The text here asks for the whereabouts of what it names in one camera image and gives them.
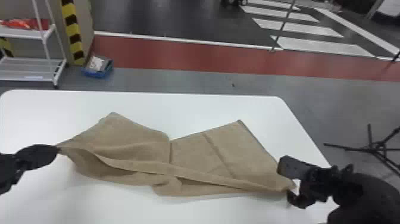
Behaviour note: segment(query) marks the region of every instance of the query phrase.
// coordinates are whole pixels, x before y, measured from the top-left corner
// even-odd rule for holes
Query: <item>table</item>
[[[278,97],[126,92],[9,91],[0,98],[0,151],[56,144],[115,111],[171,139],[241,119],[279,159],[291,155],[329,166],[287,105]],[[306,210],[277,195],[160,197],[150,186],[87,178],[58,155],[26,172],[0,197],[0,223],[324,223],[330,200]]]

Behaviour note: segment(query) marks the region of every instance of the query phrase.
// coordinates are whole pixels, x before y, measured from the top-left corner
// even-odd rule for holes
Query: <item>yellow and black striped post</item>
[[[10,42],[6,38],[0,37],[0,48],[4,50],[5,54],[8,57],[14,56],[13,48],[11,47]]]
[[[65,30],[70,40],[70,49],[74,58],[74,64],[82,66],[85,63],[85,52],[83,51],[74,0],[61,0],[61,10],[64,17]]]

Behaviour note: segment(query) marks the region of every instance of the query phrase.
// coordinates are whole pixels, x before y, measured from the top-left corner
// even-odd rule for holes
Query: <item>blue container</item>
[[[84,67],[82,69],[82,72],[87,77],[94,77],[94,78],[97,78],[97,79],[103,79],[103,78],[107,77],[108,75],[110,75],[110,73],[112,72],[113,68],[114,68],[114,60],[110,60],[108,62],[108,65],[107,65],[107,67],[105,68],[104,71],[93,72],[93,71],[86,70],[86,67]]]

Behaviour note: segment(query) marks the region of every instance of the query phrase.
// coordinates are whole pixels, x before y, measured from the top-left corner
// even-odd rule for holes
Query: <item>towel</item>
[[[283,192],[295,184],[240,120],[170,140],[111,113],[57,145],[88,177],[150,185],[158,195]]]

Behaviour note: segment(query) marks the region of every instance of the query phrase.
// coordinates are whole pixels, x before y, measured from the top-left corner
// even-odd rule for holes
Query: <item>metal pole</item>
[[[63,59],[66,59],[67,57],[65,56],[63,43],[61,42],[61,38],[60,38],[60,34],[58,33],[57,25],[55,24],[53,11],[51,10],[50,4],[49,4],[49,0],[46,0],[45,2],[46,2],[46,6],[47,6],[47,12],[49,12],[49,15],[50,15],[51,22],[55,26],[55,34],[57,35],[57,40],[58,40],[58,44],[60,45],[60,48],[61,48],[61,53],[62,53]]]
[[[49,49],[47,48],[47,42],[46,42],[45,35],[43,32],[42,21],[40,19],[38,4],[36,3],[36,0],[32,0],[32,5],[33,5],[33,9],[35,10],[37,25],[39,26],[40,36],[42,38],[42,44],[45,49],[47,62],[49,64],[49,71],[50,71],[50,73],[54,73],[55,68],[53,68],[53,65],[51,64],[51,61],[50,61],[50,53],[49,53]]]
[[[375,15],[376,11],[379,9],[380,5],[385,0],[376,0],[375,4],[371,7],[370,11],[365,15],[365,19],[370,20]]]
[[[283,28],[284,28],[286,22],[288,21],[289,15],[290,15],[290,13],[292,12],[293,6],[295,5],[295,3],[296,3],[296,0],[293,0],[292,5],[290,5],[290,8],[289,8],[289,10],[288,10],[287,13],[286,13],[286,17],[285,17],[285,19],[283,20],[283,23],[282,23],[282,26],[280,27],[280,30],[279,30],[279,32],[278,32],[278,35],[276,36],[276,39],[275,39],[275,41],[274,41],[274,46],[272,46],[271,51],[274,51],[274,50],[275,50],[275,46],[278,45],[278,39],[279,39],[280,35],[282,34]]]
[[[396,61],[396,59],[399,58],[399,56],[400,56],[400,51],[395,55],[392,61]]]

